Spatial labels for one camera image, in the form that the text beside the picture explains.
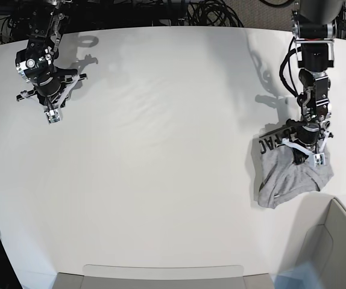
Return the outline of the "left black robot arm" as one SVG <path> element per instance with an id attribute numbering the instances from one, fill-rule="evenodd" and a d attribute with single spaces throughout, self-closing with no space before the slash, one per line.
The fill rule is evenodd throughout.
<path id="1" fill-rule="evenodd" d="M 292 12 L 291 47 L 280 66 L 280 79 L 286 89 L 297 99 L 301 110 L 299 120 L 287 120 L 282 145 L 292 149 L 296 165 L 308 161 L 312 167 L 325 165 L 324 153 L 332 114 L 328 96 L 330 79 L 327 69 L 335 63 L 334 40 L 337 34 L 336 17 L 342 1 L 295 1 Z M 284 78 L 284 69 L 296 56 L 299 80 L 303 91 L 298 93 L 293 83 Z"/>

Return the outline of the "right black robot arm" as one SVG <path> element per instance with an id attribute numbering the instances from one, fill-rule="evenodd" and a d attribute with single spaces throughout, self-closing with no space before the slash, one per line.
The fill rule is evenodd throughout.
<path id="1" fill-rule="evenodd" d="M 27 47 L 16 53 L 17 73 L 32 85 L 16 100 L 36 97 L 50 122 L 60 117 L 60 109 L 69 99 L 75 85 L 87 78 L 78 69 L 62 69 L 54 64 L 59 57 L 59 46 L 63 37 L 62 22 L 68 20 L 68 9 L 72 1 L 39 1 L 28 24 Z"/>

